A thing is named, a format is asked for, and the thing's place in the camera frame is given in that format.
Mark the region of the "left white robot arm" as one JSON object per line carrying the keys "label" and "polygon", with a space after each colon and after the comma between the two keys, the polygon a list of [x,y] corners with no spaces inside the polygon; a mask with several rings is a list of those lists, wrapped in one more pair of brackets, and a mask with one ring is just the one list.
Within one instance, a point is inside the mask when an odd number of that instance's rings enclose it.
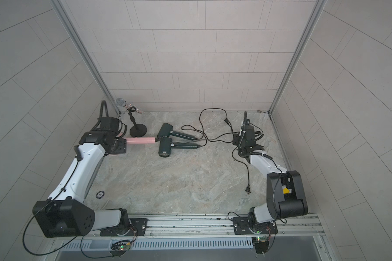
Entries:
{"label": "left white robot arm", "polygon": [[95,211],[84,204],[103,158],[126,152],[126,140],[110,131],[86,132],[74,147],[75,159],[47,200],[38,201],[33,215],[47,238],[80,237],[108,230],[123,236],[131,223],[123,208]]}

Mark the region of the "pink hair dryer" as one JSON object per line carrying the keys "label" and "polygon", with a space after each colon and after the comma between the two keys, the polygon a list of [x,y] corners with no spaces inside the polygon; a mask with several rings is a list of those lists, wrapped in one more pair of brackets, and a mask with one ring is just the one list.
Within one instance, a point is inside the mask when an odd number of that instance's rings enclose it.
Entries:
{"label": "pink hair dryer", "polygon": [[142,145],[142,144],[154,144],[156,138],[154,137],[140,137],[140,138],[126,138],[128,145]]}

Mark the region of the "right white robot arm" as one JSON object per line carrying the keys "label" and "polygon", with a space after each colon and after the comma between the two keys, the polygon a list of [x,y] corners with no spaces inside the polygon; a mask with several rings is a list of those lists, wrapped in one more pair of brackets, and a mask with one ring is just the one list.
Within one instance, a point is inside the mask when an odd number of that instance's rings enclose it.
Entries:
{"label": "right white robot arm", "polygon": [[253,130],[234,134],[233,145],[238,156],[256,167],[266,177],[266,202],[253,207],[248,213],[248,223],[254,233],[260,233],[273,221],[308,214],[308,204],[302,177],[278,165],[264,148],[257,144]]}

